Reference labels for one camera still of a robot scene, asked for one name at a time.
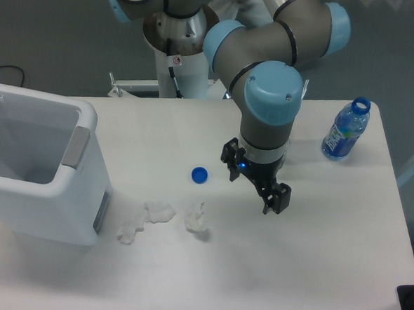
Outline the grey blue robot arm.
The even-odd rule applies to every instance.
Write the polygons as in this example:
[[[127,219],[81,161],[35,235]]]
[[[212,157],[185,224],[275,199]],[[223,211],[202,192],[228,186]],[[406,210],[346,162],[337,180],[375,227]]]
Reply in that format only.
[[[143,19],[159,96],[205,98],[214,72],[241,111],[239,136],[221,160],[231,180],[251,181],[264,211],[281,213],[291,188],[277,182],[305,91],[299,64],[345,47],[346,10],[319,0],[263,0],[272,21],[249,29],[220,20],[204,0],[109,0],[122,21]]]

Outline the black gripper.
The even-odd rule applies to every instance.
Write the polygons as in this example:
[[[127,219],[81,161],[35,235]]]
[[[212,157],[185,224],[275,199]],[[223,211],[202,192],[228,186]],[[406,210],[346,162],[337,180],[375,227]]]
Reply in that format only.
[[[227,165],[229,180],[233,182],[240,175],[250,180],[264,202],[263,214],[281,213],[290,203],[291,187],[278,183],[276,175],[286,159],[287,146],[276,149],[259,149],[234,137],[224,144],[221,161]]]

